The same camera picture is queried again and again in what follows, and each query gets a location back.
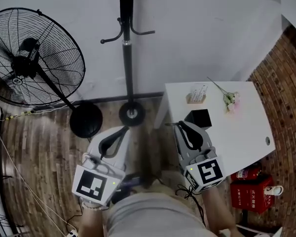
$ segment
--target fan grille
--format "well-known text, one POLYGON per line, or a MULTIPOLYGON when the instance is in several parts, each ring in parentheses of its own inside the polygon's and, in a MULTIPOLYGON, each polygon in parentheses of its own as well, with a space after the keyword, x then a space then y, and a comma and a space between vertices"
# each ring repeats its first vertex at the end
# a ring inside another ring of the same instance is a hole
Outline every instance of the fan grille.
POLYGON ((30 9, 9 8, 0 11, 0 99, 18 106, 50 105, 60 97, 36 74, 19 76, 15 83, 11 67, 14 57, 27 57, 20 50, 22 42, 34 38, 39 43, 39 65, 65 97, 69 97, 82 83, 85 65, 80 48, 70 34, 49 17, 30 9))

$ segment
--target red fire extinguisher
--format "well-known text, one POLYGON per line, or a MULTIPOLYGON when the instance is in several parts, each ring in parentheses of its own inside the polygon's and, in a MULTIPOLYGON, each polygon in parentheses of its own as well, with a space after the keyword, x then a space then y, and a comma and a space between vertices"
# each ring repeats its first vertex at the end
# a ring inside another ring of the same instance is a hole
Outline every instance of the red fire extinguisher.
POLYGON ((235 180, 255 180, 261 175, 261 165, 255 164, 239 170, 231 175, 232 181, 235 180))

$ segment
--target cable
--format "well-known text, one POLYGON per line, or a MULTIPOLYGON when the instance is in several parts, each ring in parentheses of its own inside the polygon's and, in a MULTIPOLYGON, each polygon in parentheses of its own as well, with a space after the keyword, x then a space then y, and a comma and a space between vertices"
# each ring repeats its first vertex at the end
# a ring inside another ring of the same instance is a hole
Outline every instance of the cable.
POLYGON ((164 182, 163 182, 158 176, 156 176, 156 175, 152 175, 152 176, 155 177, 155 178, 159 181, 160 184, 166 186, 166 185, 164 184, 164 182))
MULTIPOLYGON (((64 236, 64 237, 66 237, 65 235, 64 235, 64 233, 60 230, 60 228, 57 226, 57 224, 52 220, 52 218, 47 214, 47 212, 43 209, 43 207, 40 205, 40 203, 38 202, 38 200, 40 201, 40 202, 42 202, 48 209, 50 209, 53 213, 55 213, 63 222, 65 222, 65 223, 67 223, 67 221, 65 221, 61 216, 59 216, 52 208, 50 208, 46 203, 44 203, 36 194, 35 194, 35 192, 31 189, 31 187, 27 184, 27 182, 24 180, 24 178, 23 178, 23 176, 22 176, 22 174, 20 173, 20 171, 18 170, 18 168, 16 167, 16 165, 14 164, 14 162, 13 162, 13 160, 12 160, 12 158, 11 158, 11 156, 10 156, 10 154, 9 154, 9 152, 8 152, 8 150, 7 150, 7 148, 6 148, 6 146, 5 146, 5 144, 4 144, 4 142, 3 142, 3 140, 2 140, 2 138, 1 138, 1 136, 0 136, 0 141, 1 141, 1 143, 2 143, 2 145, 3 145, 3 147, 4 147, 4 149, 5 149, 5 151, 6 151, 6 153, 7 153, 7 155, 9 156, 9 158, 10 158, 10 160, 11 160, 11 162, 12 162, 12 164, 13 164, 13 166, 14 166, 14 168, 15 168, 15 170, 16 170, 16 172, 19 174, 19 176, 21 177, 21 180, 24 182, 24 184, 25 184, 25 186, 29 189, 29 191, 30 191, 30 193, 31 193, 31 195, 32 195, 32 197, 34 198, 34 200, 38 203, 38 205, 40 206, 40 208, 42 209, 42 211, 46 214, 46 216, 50 219, 50 221, 56 226, 56 228, 61 232, 61 234, 64 236)), ((73 225, 71 225, 71 224, 69 224, 68 223, 68 225, 69 226, 71 226, 74 230, 76 230, 76 228, 73 226, 73 225)))
POLYGON ((90 159, 90 158, 93 158, 93 155, 90 154, 90 153, 83 153, 82 155, 82 164, 87 160, 87 159, 90 159))
POLYGON ((50 113, 50 112, 53 112, 55 110, 62 109, 64 107, 67 107, 67 105, 64 105, 62 107, 58 107, 58 108, 55 108, 55 109, 52 109, 52 110, 49 110, 49 111, 44 111, 44 112, 35 112, 35 113, 33 113, 33 111, 21 112, 20 115, 16 114, 16 115, 13 115, 13 116, 9 116, 9 117, 6 117, 5 119, 1 119, 0 121, 7 121, 7 120, 10 120, 10 119, 14 119, 14 118, 18 118, 18 117, 23 117, 23 116, 28 116, 28 115, 37 115, 37 114, 43 114, 43 113, 50 113))
POLYGON ((185 199, 192 198, 194 200, 194 202, 196 203, 197 208, 199 210, 199 214, 201 215, 203 224, 204 224, 204 226, 206 226, 205 225, 205 221, 204 221, 204 211, 203 211, 203 208, 199 205, 198 201, 195 198, 195 196, 200 195, 201 193, 194 193, 192 186, 190 186, 189 189, 187 189, 182 184, 178 184, 178 189, 176 190, 176 195, 177 196, 178 196, 178 191, 184 191, 184 192, 186 192, 186 195, 184 196, 185 199))
POLYGON ((69 224, 69 221, 71 219, 73 219, 74 217, 81 217, 82 216, 82 207, 81 207, 81 204, 80 204, 80 198, 79 197, 78 197, 78 203, 79 203, 79 206, 80 206, 80 213, 81 213, 81 215, 74 215, 69 220, 67 220, 67 222, 66 222, 66 230, 67 230, 68 233, 70 233, 70 231, 68 230, 68 227, 67 227, 68 224, 69 224))

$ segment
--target black box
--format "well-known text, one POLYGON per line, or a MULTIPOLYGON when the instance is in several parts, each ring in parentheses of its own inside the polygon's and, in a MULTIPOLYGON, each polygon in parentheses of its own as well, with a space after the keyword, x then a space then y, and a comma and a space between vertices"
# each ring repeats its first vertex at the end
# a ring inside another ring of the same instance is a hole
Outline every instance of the black box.
POLYGON ((212 126, 211 118, 209 117, 207 109, 190 111, 184 120, 196 124, 204 130, 212 126))

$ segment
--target fan base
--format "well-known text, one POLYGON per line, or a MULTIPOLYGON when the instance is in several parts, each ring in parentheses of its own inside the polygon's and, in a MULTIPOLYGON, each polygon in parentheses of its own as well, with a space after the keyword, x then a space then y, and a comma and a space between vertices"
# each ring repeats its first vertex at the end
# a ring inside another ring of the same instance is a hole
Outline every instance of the fan base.
POLYGON ((140 125, 145 119, 145 110, 140 103, 125 103, 119 109, 119 118, 126 126, 140 125))
POLYGON ((83 103, 73 111, 70 128, 80 138, 91 138, 100 130, 102 122, 101 110, 92 103, 83 103))

